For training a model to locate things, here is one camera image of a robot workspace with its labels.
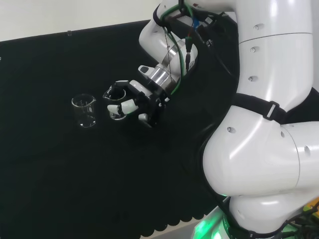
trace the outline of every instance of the wire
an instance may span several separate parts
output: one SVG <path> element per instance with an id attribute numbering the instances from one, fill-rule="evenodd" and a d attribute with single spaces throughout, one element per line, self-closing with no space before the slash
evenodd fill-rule
<path id="1" fill-rule="evenodd" d="M 167 55 L 168 55 L 168 65 L 169 65 L 169 74 L 170 74 L 170 78 L 171 78 L 171 69 L 170 69 L 170 57 L 169 57 L 169 45 L 168 45 L 168 42 L 167 42 L 167 37 L 166 37 L 166 32 L 165 32 L 165 40 L 166 40 L 166 46 L 167 46 Z"/>
<path id="2" fill-rule="evenodd" d="M 319 233 L 319 225 L 313 224 L 311 221 L 309 221 L 308 224 L 305 224 L 305 222 L 307 222 L 307 220 L 299 220 L 300 222 L 301 221 L 303 222 L 303 225 L 301 227 L 297 226 L 295 224 L 292 224 L 293 221 L 295 221 L 295 223 L 296 223 L 296 220 L 300 219 L 301 217 L 311 216 L 313 213 L 318 211 L 318 207 L 319 207 L 319 202 L 317 202 L 316 205 L 312 209 L 307 210 L 305 212 L 302 212 L 302 213 L 290 218 L 289 220 L 285 221 L 285 223 L 283 223 L 283 225 L 280 227 L 280 229 L 283 230 L 286 227 L 286 225 L 291 225 L 291 226 L 298 229 L 295 232 L 295 235 L 301 234 L 301 232 L 304 230 L 309 230 L 306 233 L 306 235 L 307 235 L 306 238 L 311 239 L 311 238 L 319 237 L 319 234 L 318 234 Z"/>
<path id="3" fill-rule="evenodd" d="M 190 27 L 190 31 L 188 33 L 188 36 L 191 36 L 191 34 L 193 33 L 194 31 L 194 17 L 193 17 L 193 23 L 191 24 L 191 27 Z"/>
<path id="4" fill-rule="evenodd" d="M 216 52 L 215 48 L 212 47 L 208 47 L 208 51 L 211 53 L 212 56 L 215 56 L 216 60 L 218 61 L 218 63 L 224 68 L 224 70 L 234 79 L 238 80 L 238 78 L 236 76 L 234 76 L 233 73 L 231 73 L 231 71 L 228 69 L 228 67 L 225 65 L 225 63 L 223 62 L 223 60 L 220 58 L 219 54 Z"/>
<path id="5" fill-rule="evenodd" d="M 189 12 L 189 15 L 190 15 L 191 18 L 193 19 L 193 23 L 192 23 L 191 30 L 190 30 L 190 32 L 191 32 L 192 29 L 193 29 L 193 25 L 194 25 L 194 15 L 193 15 L 193 12 L 192 12 L 191 7 L 190 7 L 188 4 L 186 4 L 186 3 L 184 3 L 184 5 L 186 6 L 186 9 L 187 9 L 187 11 Z M 168 9 L 167 11 L 165 11 L 165 12 L 161 15 L 160 19 L 163 20 L 166 16 L 168 16 L 169 14 L 173 13 L 174 11 L 176 11 L 176 10 L 178 10 L 178 9 L 179 9 L 179 5 L 175 5 L 175 6 L 171 7 L 170 9 Z M 175 89 L 174 89 L 174 90 L 172 91 L 172 93 L 171 93 L 171 95 L 173 95 L 173 94 L 176 92 L 176 90 L 179 88 L 180 83 L 181 83 L 181 81 L 182 81 L 182 78 L 183 78 L 183 76 L 184 76 L 184 60 L 183 60 L 183 56 L 182 56 L 182 53 L 181 53 L 181 51 L 180 51 L 179 45 L 178 45 L 177 41 L 175 40 L 173 34 L 172 34 L 171 32 L 168 32 L 164 27 L 163 27 L 163 29 L 164 29 L 164 32 L 165 32 L 165 38 L 166 38 L 166 35 L 167 35 L 167 36 L 171 39 L 171 41 L 172 41 L 172 42 L 174 43 L 174 45 L 177 47 L 178 55 L 179 55 L 180 79 L 179 79 L 179 81 L 178 81 L 178 83 L 177 83 L 177 86 L 175 87 Z"/>

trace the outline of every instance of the green cable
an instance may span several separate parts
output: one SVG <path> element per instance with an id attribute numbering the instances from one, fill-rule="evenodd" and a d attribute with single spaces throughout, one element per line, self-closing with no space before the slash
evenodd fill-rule
<path id="1" fill-rule="evenodd" d="M 191 7 L 185 3 L 185 6 L 191 16 L 191 18 L 193 18 L 193 12 L 191 10 Z M 166 17 L 167 15 L 173 13 L 174 11 L 178 10 L 179 9 L 179 5 L 175 5 L 173 7 L 171 7 L 170 9 L 168 9 L 167 11 L 165 11 L 162 16 L 160 17 L 160 19 L 162 20 L 164 17 Z M 178 55 L 179 55 L 179 63 L 180 63 L 180 80 L 178 81 L 178 84 L 177 86 L 175 87 L 175 89 L 172 91 L 171 95 L 173 95 L 175 93 L 175 91 L 179 88 L 180 86 L 180 83 L 181 83 L 181 80 L 182 80 L 182 77 L 184 76 L 184 60 L 182 58 L 182 53 L 180 51 L 180 48 L 179 48 L 179 45 L 178 43 L 176 42 L 174 36 L 172 33 L 168 33 L 167 30 L 163 27 L 164 29 L 164 32 L 165 34 L 171 39 L 171 41 L 174 43 L 174 45 L 176 45 L 177 47 L 177 50 L 178 50 Z"/>
<path id="2" fill-rule="evenodd" d="M 178 56 L 179 56 L 179 63 L 180 63 L 180 80 L 178 81 L 177 86 L 175 87 L 175 89 L 172 91 L 171 95 L 173 95 L 175 93 L 175 91 L 179 88 L 182 77 L 184 76 L 184 61 L 183 61 L 183 57 L 182 57 L 182 53 L 180 51 L 179 45 L 176 42 L 174 36 L 171 33 L 168 33 L 167 30 L 163 27 L 165 34 L 168 35 L 168 37 L 171 39 L 171 41 L 174 43 L 174 45 L 177 46 L 177 50 L 178 50 Z"/>
<path id="3" fill-rule="evenodd" d="M 160 19 L 163 20 L 163 18 L 164 18 L 165 16 L 167 16 L 167 15 L 169 15 L 169 14 L 175 12 L 175 11 L 178 10 L 178 9 L 179 9 L 178 5 L 175 5 L 175 6 L 171 7 L 170 9 L 168 9 L 167 11 L 165 11 L 165 12 L 162 14 L 162 16 L 160 17 Z"/>

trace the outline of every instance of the robotic hand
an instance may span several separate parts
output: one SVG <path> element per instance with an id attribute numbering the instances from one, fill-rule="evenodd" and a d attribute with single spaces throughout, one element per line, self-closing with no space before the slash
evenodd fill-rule
<path id="1" fill-rule="evenodd" d="M 108 111 L 114 119 L 123 119 L 126 115 L 137 114 L 141 122 L 154 127 L 169 98 L 161 88 L 149 85 L 149 89 L 135 80 L 116 81 L 103 98 L 111 102 L 108 105 Z"/>
<path id="2" fill-rule="evenodd" d="M 172 7 L 174 2 L 160 4 L 154 12 L 154 17 L 163 23 L 166 16 L 174 17 L 180 12 L 178 7 Z M 111 102 L 108 105 L 110 114 L 123 118 L 126 115 L 138 115 L 140 121 L 150 127 L 156 126 L 160 115 L 171 96 L 178 89 L 183 77 L 194 67 L 197 58 L 197 48 L 191 42 L 191 37 L 178 38 L 170 32 L 169 25 L 158 25 L 151 20 L 140 34 L 140 44 L 158 64 L 153 67 L 140 66 L 142 80 L 140 82 L 117 81 L 106 92 L 104 98 Z M 123 89 L 131 99 L 124 102 L 110 101 L 116 95 L 116 90 Z"/>
<path id="3" fill-rule="evenodd" d="M 231 197 L 229 211 L 248 238 L 272 238 L 298 209 L 319 196 L 319 122 L 281 124 L 313 84 L 311 1 L 163 0 L 140 34 L 140 45 L 158 64 L 139 67 L 145 84 L 118 81 L 108 90 L 108 99 L 116 89 L 132 93 L 129 100 L 110 104 L 111 114 L 136 113 L 155 126 L 195 65 L 196 47 L 189 38 L 181 40 L 170 32 L 165 22 L 183 12 L 180 3 L 196 11 L 236 13 L 237 101 L 207 140 L 203 171 L 215 192 Z M 227 230 L 221 224 L 221 238 L 230 238 Z"/>

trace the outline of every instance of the connector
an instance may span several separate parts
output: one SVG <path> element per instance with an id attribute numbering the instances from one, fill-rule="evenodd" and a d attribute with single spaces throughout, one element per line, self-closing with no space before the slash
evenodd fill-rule
<path id="1" fill-rule="evenodd" d="M 190 54 L 189 53 L 187 53 L 186 54 L 186 60 L 185 60 L 185 63 L 186 63 L 186 72 L 188 72 L 188 70 L 189 70 L 189 63 L 190 63 Z"/>
<path id="2" fill-rule="evenodd" d="M 191 48 L 193 46 L 192 38 L 191 36 L 187 36 L 185 38 L 185 44 L 186 44 L 186 59 L 185 59 L 185 67 L 186 67 L 186 72 L 189 70 L 189 63 L 190 63 L 190 52 Z"/>
<path id="3" fill-rule="evenodd" d="M 211 47 L 213 45 L 213 42 L 210 39 L 210 37 L 209 37 L 209 35 L 208 35 L 208 33 L 203 25 L 200 25 L 196 29 L 196 32 L 204 44 L 206 44 L 208 47 Z"/>
<path id="4" fill-rule="evenodd" d="M 191 48 L 193 46 L 193 42 L 192 42 L 191 36 L 185 37 L 185 44 L 186 44 L 186 52 L 190 53 Z"/>

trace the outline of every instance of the green light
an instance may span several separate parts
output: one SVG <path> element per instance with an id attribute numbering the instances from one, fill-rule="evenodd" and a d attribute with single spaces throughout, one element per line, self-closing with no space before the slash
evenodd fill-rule
<path id="1" fill-rule="evenodd" d="M 221 239 L 219 232 L 216 232 L 216 234 L 213 235 L 212 239 Z"/>
<path id="2" fill-rule="evenodd" d="M 213 223 L 202 221 L 196 228 L 195 228 L 195 235 L 194 239 L 202 239 L 206 236 L 207 232 L 211 229 Z"/>

